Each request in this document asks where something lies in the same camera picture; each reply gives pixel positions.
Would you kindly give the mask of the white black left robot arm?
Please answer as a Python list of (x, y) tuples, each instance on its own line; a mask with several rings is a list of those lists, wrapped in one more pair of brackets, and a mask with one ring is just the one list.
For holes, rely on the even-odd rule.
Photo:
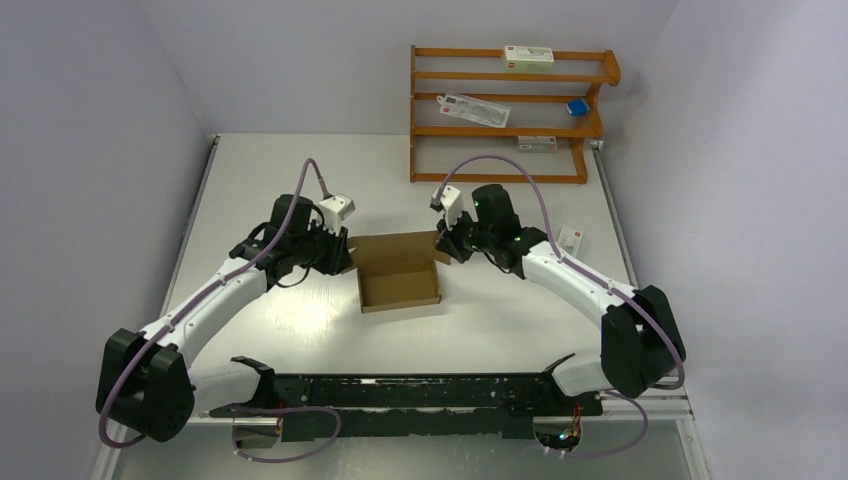
[(115, 421), (165, 442), (202, 412), (246, 410), (261, 416), (280, 407), (272, 367), (245, 356), (216, 368), (198, 368), (195, 361), (230, 320), (281, 287), (294, 269), (327, 276), (349, 269), (353, 261), (343, 222), (354, 210), (354, 201), (344, 195), (319, 202), (281, 195), (270, 219), (237, 243), (191, 298), (138, 331), (112, 334), (95, 401), (99, 426)]

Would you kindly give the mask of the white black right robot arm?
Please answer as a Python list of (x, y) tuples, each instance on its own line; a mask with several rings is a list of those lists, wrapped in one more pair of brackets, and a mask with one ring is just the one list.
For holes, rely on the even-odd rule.
[(548, 412), (565, 413), (589, 392), (637, 398), (665, 388), (663, 378), (681, 372), (686, 350), (661, 289), (618, 282), (560, 250), (547, 232), (522, 225), (500, 184), (475, 189), (472, 203), (468, 212), (460, 190), (449, 185), (433, 192), (430, 206), (441, 216), (437, 250), (460, 263), (482, 254), (502, 272), (564, 300), (599, 334), (595, 352), (571, 353), (551, 366), (552, 379), (539, 389)]

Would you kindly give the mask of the brown cardboard box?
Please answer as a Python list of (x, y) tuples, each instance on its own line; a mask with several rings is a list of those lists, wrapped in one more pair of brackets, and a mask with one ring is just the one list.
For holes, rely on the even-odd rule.
[(363, 313), (436, 305), (442, 300), (438, 266), (451, 257), (436, 249), (435, 231), (356, 236), (347, 245)]

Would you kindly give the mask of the orange wooden shelf rack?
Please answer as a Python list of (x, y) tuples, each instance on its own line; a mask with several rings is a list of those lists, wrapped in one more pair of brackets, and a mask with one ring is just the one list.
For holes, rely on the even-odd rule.
[[(546, 184), (584, 184), (589, 179), (584, 149), (604, 132), (599, 112), (603, 87), (619, 84), (622, 71), (610, 50), (555, 50), (548, 73), (507, 72), (503, 48), (410, 48), (409, 178), (439, 182), (459, 156), (510, 155), (533, 179)], [(456, 93), (511, 108), (505, 128), (453, 118), (439, 111), (438, 95)], [(566, 104), (585, 98), (591, 111), (570, 116)], [(554, 136), (553, 153), (517, 149), (517, 136)]]

